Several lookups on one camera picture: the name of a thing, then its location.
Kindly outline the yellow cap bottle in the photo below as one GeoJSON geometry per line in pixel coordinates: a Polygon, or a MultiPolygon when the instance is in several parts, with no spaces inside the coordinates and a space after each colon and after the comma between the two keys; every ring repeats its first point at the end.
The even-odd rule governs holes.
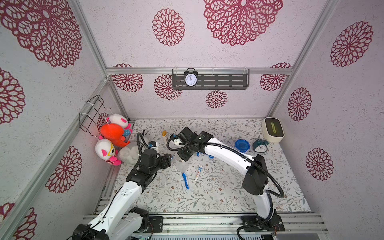
{"type": "Polygon", "coordinates": [[[163,131],[162,132],[162,137],[163,137],[164,144],[167,145],[167,141],[168,141],[168,139],[167,139],[167,131],[163,131]]]}

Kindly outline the blue lid front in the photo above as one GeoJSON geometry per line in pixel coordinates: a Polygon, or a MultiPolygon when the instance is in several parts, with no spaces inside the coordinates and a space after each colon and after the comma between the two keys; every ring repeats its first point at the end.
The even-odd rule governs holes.
{"type": "Polygon", "coordinates": [[[251,147],[247,140],[239,139],[235,142],[235,148],[241,153],[246,153],[251,147]]]}

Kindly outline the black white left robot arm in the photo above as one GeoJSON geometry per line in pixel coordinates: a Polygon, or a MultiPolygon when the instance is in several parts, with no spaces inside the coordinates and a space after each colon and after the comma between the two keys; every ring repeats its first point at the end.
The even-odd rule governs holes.
{"type": "Polygon", "coordinates": [[[80,224],[69,240],[125,240],[136,231],[149,227],[149,214],[140,208],[129,210],[155,179],[159,170],[171,166],[171,155],[160,155],[150,148],[141,133],[137,134],[139,159],[126,182],[107,207],[87,225],[80,224]]]}

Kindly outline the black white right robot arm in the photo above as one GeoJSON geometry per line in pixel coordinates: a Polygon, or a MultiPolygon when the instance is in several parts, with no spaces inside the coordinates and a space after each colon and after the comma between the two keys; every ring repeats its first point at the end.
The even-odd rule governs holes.
{"type": "Polygon", "coordinates": [[[179,158],[185,162],[197,152],[213,156],[244,176],[242,187],[255,197],[258,220],[238,227],[237,236],[240,240],[244,239],[240,234],[241,230],[257,229],[262,225],[273,226],[271,221],[278,215],[273,206],[272,196],[283,199],[285,193],[278,181],[268,172],[263,156],[246,155],[223,144],[210,133],[202,131],[196,134],[188,127],[177,135],[173,134],[167,140],[166,147],[170,151],[177,152],[179,158]]]}

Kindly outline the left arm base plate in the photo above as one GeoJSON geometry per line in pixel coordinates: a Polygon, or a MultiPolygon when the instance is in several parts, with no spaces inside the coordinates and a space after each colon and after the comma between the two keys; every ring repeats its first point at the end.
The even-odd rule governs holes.
{"type": "Polygon", "coordinates": [[[153,217],[149,216],[147,219],[143,220],[141,228],[135,233],[162,233],[164,226],[164,217],[153,217]]]}

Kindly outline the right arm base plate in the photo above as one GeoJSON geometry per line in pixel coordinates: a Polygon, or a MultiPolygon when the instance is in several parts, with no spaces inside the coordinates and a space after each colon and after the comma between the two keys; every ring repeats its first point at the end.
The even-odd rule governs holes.
{"type": "Polygon", "coordinates": [[[285,226],[283,224],[282,218],[279,215],[273,215],[270,220],[261,224],[264,220],[258,215],[254,216],[242,216],[241,220],[245,226],[244,230],[246,232],[283,232],[285,231],[285,226]]]}

